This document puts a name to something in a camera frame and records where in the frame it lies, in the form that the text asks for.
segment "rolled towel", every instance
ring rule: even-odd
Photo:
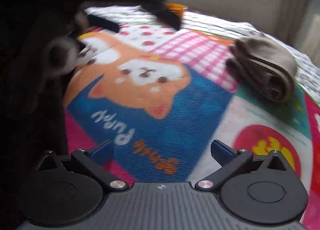
[[[236,40],[230,50],[235,56],[226,61],[231,74],[247,80],[271,101],[290,100],[297,63],[286,48],[264,35],[255,35]]]

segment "pink checkered pattern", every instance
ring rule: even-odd
[[[228,47],[198,33],[181,30],[150,53],[185,63],[231,93],[237,89],[238,83],[226,70],[226,59],[234,57]]]

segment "orange cup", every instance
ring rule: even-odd
[[[187,6],[181,5],[181,4],[175,4],[175,3],[166,3],[166,6],[169,10],[174,12],[176,15],[179,16],[179,18],[183,17],[183,13],[188,9]]]

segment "white bedsheet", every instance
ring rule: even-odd
[[[106,8],[92,7],[86,11],[87,13],[106,18],[121,25],[133,23],[157,24],[156,17],[145,12],[140,6],[111,6]],[[249,23],[231,22],[193,12],[186,12],[184,14],[182,28],[190,28],[232,38],[238,38],[250,33],[258,32]],[[296,76],[297,82],[300,83],[318,103],[320,103],[320,69],[313,65],[307,55],[300,53],[296,49],[287,46],[278,40],[276,41],[285,46],[295,56],[299,66]]]

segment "bed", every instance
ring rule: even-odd
[[[121,25],[157,23],[156,17],[143,10],[140,6],[111,6],[106,8],[92,7],[88,8],[86,11],[89,14],[107,18]],[[182,20],[182,28],[199,30],[231,38],[239,38],[250,33],[258,32],[249,23],[230,22],[220,18],[193,12],[185,12]],[[314,100],[316,100],[316,102],[320,103],[320,69],[313,65],[307,55],[283,44],[279,40],[277,41],[285,46],[296,58],[299,66],[296,81],[310,94],[311,97],[313,97]]]
[[[299,70],[290,101],[275,104],[226,70],[234,39],[258,32],[248,23],[186,12],[176,32],[140,7],[87,13],[121,30],[94,29],[79,38],[88,55],[64,97],[70,152],[108,143],[112,159],[106,162],[110,153],[101,153],[100,164],[129,185],[194,185],[220,168],[210,154],[214,139],[258,155],[281,150],[309,194],[302,222],[317,229],[320,69],[306,55],[282,44]]]

